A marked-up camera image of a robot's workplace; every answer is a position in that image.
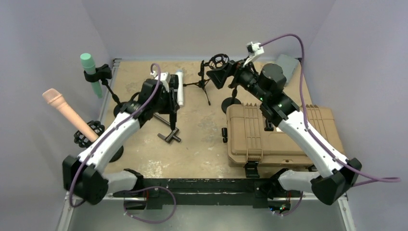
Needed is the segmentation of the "black tripod shock mount stand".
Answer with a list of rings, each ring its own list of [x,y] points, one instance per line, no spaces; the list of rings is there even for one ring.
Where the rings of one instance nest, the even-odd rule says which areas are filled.
[[[224,54],[224,53],[219,53],[214,55],[213,57],[211,57],[207,62],[205,62],[204,60],[201,61],[200,64],[200,71],[198,72],[198,76],[201,77],[201,79],[197,82],[192,82],[192,83],[187,83],[187,84],[183,84],[184,87],[186,86],[190,86],[190,85],[195,85],[199,88],[201,88],[207,98],[207,103],[208,105],[211,105],[211,102],[209,100],[207,91],[206,91],[206,85],[209,82],[210,79],[205,79],[204,78],[204,71],[206,67],[209,67],[211,70],[213,69],[217,69],[220,67],[223,67],[228,61],[229,61],[229,56]]]

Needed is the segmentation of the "white microphone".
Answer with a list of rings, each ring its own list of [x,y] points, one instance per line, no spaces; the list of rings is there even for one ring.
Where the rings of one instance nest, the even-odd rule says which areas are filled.
[[[184,90],[183,90],[183,71],[182,70],[178,70],[176,72],[176,75],[178,76],[178,91],[177,91],[177,101],[178,101],[178,105],[180,107],[184,106]]]

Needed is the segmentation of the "black round base clip stand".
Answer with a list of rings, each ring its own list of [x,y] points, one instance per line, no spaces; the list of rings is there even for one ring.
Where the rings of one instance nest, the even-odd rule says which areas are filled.
[[[221,110],[224,114],[227,113],[227,108],[231,105],[241,105],[242,102],[237,99],[237,94],[238,94],[238,85],[236,85],[232,91],[231,97],[225,98],[222,103],[221,103]]]

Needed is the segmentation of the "pink microphone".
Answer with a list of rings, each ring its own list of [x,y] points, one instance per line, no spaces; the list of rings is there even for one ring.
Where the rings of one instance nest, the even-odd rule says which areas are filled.
[[[56,89],[48,89],[42,97],[50,106],[58,110],[78,131],[80,131],[89,141],[95,142],[98,135],[91,127],[78,115],[78,113],[67,103],[63,95]]]

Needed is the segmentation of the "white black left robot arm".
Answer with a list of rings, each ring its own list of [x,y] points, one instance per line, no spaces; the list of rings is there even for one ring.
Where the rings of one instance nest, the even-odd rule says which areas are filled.
[[[105,175],[104,170],[126,140],[155,113],[169,115],[170,128],[175,129],[178,83],[178,76],[167,72],[145,80],[137,100],[123,103],[114,121],[96,141],[77,157],[64,159],[63,180],[69,199],[76,195],[96,205],[109,193],[126,191],[132,197],[142,194],[143,183],[135,171]]]

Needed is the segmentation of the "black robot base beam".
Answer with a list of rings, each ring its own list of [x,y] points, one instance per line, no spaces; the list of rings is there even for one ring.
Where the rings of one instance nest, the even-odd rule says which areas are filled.
[[[236,205],[278,208],[299,199],[299,191],[275,188],[269,178],[258,179],[151,179],[137,185],[138,192],[116,192],[114,198],[141,200],[147,209],[165,205]]]

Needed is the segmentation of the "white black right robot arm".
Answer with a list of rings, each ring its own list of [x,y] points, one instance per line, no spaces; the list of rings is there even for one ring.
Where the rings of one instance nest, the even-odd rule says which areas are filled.
[[[311,126],[306,109],[301,110],[284,93],[286,77],[279,65],[266,64],[257,73],[242,61],[230,61],[206,74],[217,89],[223,88],[228,77],[233,77],[229,88],[241,86],[259,99],[262,115],[287,134],[316,167],[315,172],[279,171],[271,177],[270,189],[274,195],[281,196],[292,190],[308,192],[320,202],[332,205],[354,186],[357,180],[355,171],[361,170],[361,162],[356,158],[348,159]]]

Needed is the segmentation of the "black clip stand green mic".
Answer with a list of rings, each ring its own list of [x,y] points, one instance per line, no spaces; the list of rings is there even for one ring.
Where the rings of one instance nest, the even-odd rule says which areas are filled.
[[[108,80],[111,80],[113,78],[112,70],[109,67],[109,65],[103,64],[100,67],[96,67],[95,77],[97,80],[99,80],[100,85],[103,85],[106,87],[108,92],[111,94],[113,101],[116,103],[116,106],[113,109],[114,117],[116,117],[118,113],[120,112],[120,109],[123,106],[124,102],[120,101],[118,95],[113,92],[112,88],[109,85]]]

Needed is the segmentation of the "green microphone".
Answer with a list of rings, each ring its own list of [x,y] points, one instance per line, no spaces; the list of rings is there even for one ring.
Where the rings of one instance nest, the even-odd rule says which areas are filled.
[[[80,55],[80,62],[84,69],[84,76],[86,81],[91,83],[92,90],[95,95],[101,99],[102,98],[102,89],[99,83],[99,80],[96,79],[96,64],[93,59],[93,56],[90,53],[83,53]]]

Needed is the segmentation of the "tan hard plastic case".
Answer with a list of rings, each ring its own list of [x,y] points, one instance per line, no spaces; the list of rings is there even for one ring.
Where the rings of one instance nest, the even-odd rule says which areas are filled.
[[[301,170],[313,164],[287,134],[266,120],[256,104],[231,105],[226,116],[222,136],[228,145],[230,167],[253,161],[259,167]]]

